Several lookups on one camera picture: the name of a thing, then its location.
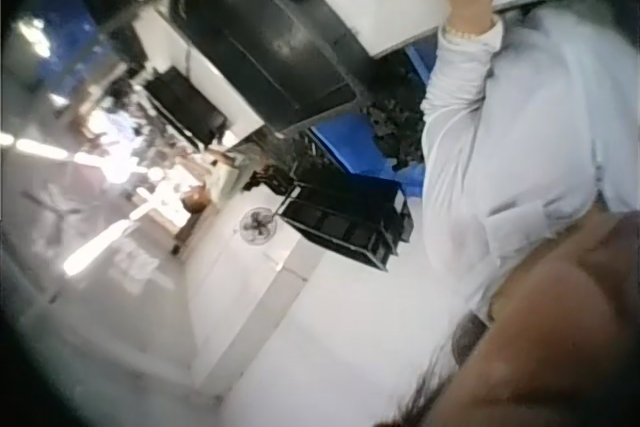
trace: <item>blue crate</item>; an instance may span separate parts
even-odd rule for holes
[[[422,81],[427,84],[435,64],[435,44],[431,40],[417,42],[406,49]],[[364,114],[348,113],[312,127],[316,136],[334,157],[353,174],[396,180],[407,197],[422,197],[424,164],[410,165],[394,172],[373,141],[373,126]]]

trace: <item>long sleeve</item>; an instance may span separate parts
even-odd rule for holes
[[[438,57],[421,106],[426,123],[422,137],[425,190],[448,189],[456,179],[463,180],[478,122],[476,111],[502,35],[501,21],[486,34],[469,40],[449,37],[440,29]]]

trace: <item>white shirt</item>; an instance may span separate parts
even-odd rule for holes
[[[640,204],[635,49],[551,7],[501,46],[503,29],[441,29],[422,104],[429,262],[485,320],[509,272],[598,193],[613,211]]]

